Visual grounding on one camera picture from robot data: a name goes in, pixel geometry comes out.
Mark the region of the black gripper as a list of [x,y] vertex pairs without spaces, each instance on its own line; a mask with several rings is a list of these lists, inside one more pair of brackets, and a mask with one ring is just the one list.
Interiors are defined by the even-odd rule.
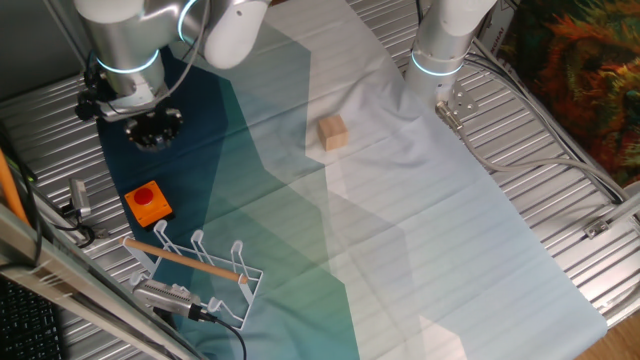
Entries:
[[127,120],[128,133],[169,133],[131,134],[128,139],[144,152],[159,152],[170,146],[182,128],[183,117],[175,108],[161,108],[143,114],[134,115]]

